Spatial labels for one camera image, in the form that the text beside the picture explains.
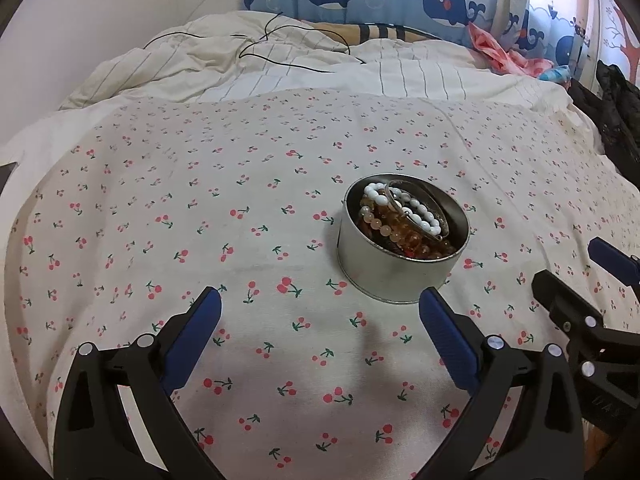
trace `bracelet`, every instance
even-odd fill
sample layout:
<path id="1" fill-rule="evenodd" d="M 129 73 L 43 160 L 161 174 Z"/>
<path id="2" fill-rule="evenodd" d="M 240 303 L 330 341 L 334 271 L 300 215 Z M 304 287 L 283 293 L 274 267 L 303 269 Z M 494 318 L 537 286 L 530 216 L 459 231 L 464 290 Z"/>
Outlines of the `bracelet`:
<path id="1" fill-rule="evenodd" d="M 433 213 L 427 209 L 427 206 L 420 203 L 419 200 L 412 197 L 405 190 L 398 189 L 397 187 L 389 188 L 389 191 L 394 198 L 393 202 L 391 202 L 386 195 L 379 193 L 382 189 L 385 189 L 385 184 L 382 184 L 381 182 L 371 183 L 364 189 L 363 198 L 368 198 L 377 206 L 387 206 L 389 209 L 396 211 L 404 218 L 410 219 L 412 223 L 419 227 L 423 232 L 430 234 L 433 237 L 440 235 L 442 232 L 440 222 Z M 360 210 L 360 215 L 364 218 L 365 222 L 371 225 L 372 228 L 380 230 L 380 234 L 385 237 L 391 237 L 391 240 L 394 242 L 398 241 L 397 239 L 394 240 L 395 236 L 392 237 L 392 228 L 387 225 L 382 225 L 382 222 L 373 216 L 369 206 L 363 206 Z"/>

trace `metal screw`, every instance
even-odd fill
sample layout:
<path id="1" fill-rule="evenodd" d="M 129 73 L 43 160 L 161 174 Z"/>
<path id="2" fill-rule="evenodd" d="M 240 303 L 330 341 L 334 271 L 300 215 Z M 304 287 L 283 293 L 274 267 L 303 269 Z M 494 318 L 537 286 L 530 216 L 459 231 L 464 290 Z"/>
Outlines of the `metal screw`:
<path id="1" fill-rule="evenodd" d="M 136 344 L 141 348 L 146 348 L 148 346 L 151 346 L 154 343 L 155 339 L 156 338 L 151 334 L 143 334 L 138 338 Z"/>
<path id="2" fill-rule="evenodd" d="M 562 349 L 558 345 L 551 344 L 547 350 L 553 357 L 560 357 L 562 355 Z"/>
<path id="3" fill-rule="evenodd" d="M 94 346 L 91 343 L 82 343 L 80 348 L 78 349 L 78 353 L 80 355 L 89 355 L 94 349 Z"/>
<path id="4" fill-rule="evenodd" d="M 499 350 L 504 346 L 504 340 L 497 335 L 491 335 L 487 338 L 486 343 L 494 350 Z"/>
<path id="5" fill-rule="evenodd" d="M 580 366 L 580 371 L 585 377 L 591 377 L 594 373 L 596 373 L 596 365 L 591 361 L 585 361 Z"/>

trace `bed sheet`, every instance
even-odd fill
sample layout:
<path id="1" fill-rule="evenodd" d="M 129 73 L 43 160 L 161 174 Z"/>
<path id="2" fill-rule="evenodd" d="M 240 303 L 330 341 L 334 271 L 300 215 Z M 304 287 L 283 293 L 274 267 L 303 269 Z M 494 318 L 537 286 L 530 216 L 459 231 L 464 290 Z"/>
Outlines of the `bed sheet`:
<path id="1" fill-rule="evenodd" d="M 638 304 L 586 256 L 596 234 L 637 248 L 637 197 L 564 121 L 321 89 L 121 105 L 38 184 L 9 243 L 7 323 L 36 425 L 51 446 L 79 344 L 157 333 L 213 285 L 222 319 L 172 398 L 228 478 L 410 478 L 467 396 L 415 306 L 372 300 L 340 272 L 340 199 L 386 171 L 454 196 L 473 235 L 442 293 L 513 346 L 565 343 L 530 293 L 543 268 L 637 330 Z"/>

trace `metal tin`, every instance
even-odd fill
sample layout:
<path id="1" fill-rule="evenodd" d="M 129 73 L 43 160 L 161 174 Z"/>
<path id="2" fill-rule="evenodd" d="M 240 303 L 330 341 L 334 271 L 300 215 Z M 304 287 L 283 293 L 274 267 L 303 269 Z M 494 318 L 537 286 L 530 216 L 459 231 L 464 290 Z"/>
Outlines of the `metal tin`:
<path id="1" fill-rule="evenodd" d="M 371 182 L 407 180 L 426 189 L 437 200 L 449 222 L 449 240 L 459 247 L 451 256 L 438 260 L 417 260 L 399 256 L 369 240 L 355 221 L 364 188 Z M 447 193 L 413 176 L 383 173 L 367 176 L 351 185 L 344 196 L 338 261 L 353 285 L 368 296 L 394 304 L 417 303 L 428 286 L 440 287 L 469 242 L 469 222 L 464 210 Z"/>

